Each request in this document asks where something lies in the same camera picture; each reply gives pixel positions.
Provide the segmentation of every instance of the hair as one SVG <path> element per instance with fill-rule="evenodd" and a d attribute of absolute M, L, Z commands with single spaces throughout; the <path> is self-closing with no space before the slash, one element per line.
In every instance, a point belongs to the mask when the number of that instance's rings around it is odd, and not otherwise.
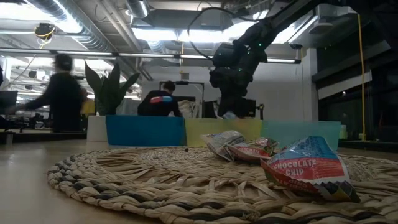
<path fill-rule="evenodd" d="M 55 56 L 54 65 L 64 71 L 71 71 L 73 67 L 73 59 L 69 55 L 58 54 Z"/>
<path fill-rule="evenodd" d="M 175 90 L 175 83 L 172 81 L 167 81 L 163 84 L 163 89 L 174 91 Z"/>

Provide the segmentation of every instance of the person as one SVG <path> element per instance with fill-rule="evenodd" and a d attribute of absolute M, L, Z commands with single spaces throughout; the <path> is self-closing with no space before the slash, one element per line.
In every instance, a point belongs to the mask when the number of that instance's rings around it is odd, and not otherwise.
<path fill-rule="evenodd" d="M 83 95 L 83 107 L 81 109 L 81 120 L 82 120 L 82 126 L 83 129 L 87 129 L 88 126 L 88 117 L 89 116 L 95 116 L 96 111 L 95 111 L 95 102 L 94 100 L 88 98 L 88 92 L 85 88 L 81 89 L 81 94 Z"/>
<path fill-rule="evenodd" d="M 50 105 L 53 118 L 54 132 L 81 131 L 80 110 L 83 104 L 83 95 L 76 79 L 70 74 L 73 68 L 73 59 L 64 54 L 55 56 L 55 74 L 45 92 L 35 100 L 24 105 L 8 109 L 9 114 L 17 110 L 34 110 Z"/>
<path fill-rule="evenodd" d="M 163 90 L 150 91 L 138 106 L 138 115 L 168 116 L 173 111 L 174 116 L 181 117 L 178 102 L 172 96 L 174 90 L 174 82 L 167 81 L 163 84 Z"/>
<path fill-rule="evenodd" d="M 81 89 L 81 94 L 83 95 L 83 107 L 81 109 L 81 115 L 86 118 L 89 116 L 95 116 L 95 102 L 94 100 L 88 98 L 88 92 L 86 89 Z"/>

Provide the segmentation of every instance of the round woven mat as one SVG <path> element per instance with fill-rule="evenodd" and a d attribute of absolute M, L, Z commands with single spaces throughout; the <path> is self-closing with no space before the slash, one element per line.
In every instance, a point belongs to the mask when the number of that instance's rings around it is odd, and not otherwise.
<path fill-rule="evenodd" d="M 226 162 L 205 148 L 77 154 L 56 163 L 48 182 L 75 200 L 170 224 L 398 221 L 398 163 L 341 156 L 351 178 L 363 180 L 352 181 L 361 203 L 315 201 L 270 183 L 259 165 Z"/>

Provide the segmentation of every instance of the teal bin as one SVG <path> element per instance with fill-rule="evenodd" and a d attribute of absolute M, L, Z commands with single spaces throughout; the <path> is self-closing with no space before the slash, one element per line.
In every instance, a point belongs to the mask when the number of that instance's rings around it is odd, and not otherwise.
<path fill-rule="evenodd" d="M 321 136 L 337 151 L 340 128 L 339 121 L 263 121 L 261 136 L 278 141 L 282 147 L 308 136 Z"/>
<path fill-rule="evenodd" d="M 113 146 L 184 146 L 183 118 L 161 116 L 107 116 L 108 143 Z"/>

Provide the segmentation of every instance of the robotic arm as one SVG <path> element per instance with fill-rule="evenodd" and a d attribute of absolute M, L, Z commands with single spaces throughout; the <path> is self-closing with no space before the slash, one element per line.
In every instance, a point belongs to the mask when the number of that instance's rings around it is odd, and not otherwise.
<path fill-rule="evenodd" d="M 392 9 L 395 16 L 398 15 L 398 6 L 394 0 L 294 0 L 276 15 L 264 18 L 248 28 L 232 45 L 223 43 L 216 50 L 212 59 L 215 69 L 210 72 L 210 83 L 221 91 L 218 116 L 223 116 L 227 111 L 232 111 L 238 117 L 245 114 L 240 105 L 246 96 L 246 88 L 253 81 L 257 66 L 260 62 L 267 62 L 264 50 L 279 32 L 322 3 L 350 6 L 360 14 L 369 15 L 373 22 L 381 26 L 391 47 L 398 49 L 397 34 L 393 33 L 395 29 L 386 28 L 376 11 L 377 7 L 379 10 L 385 7 Z"/>

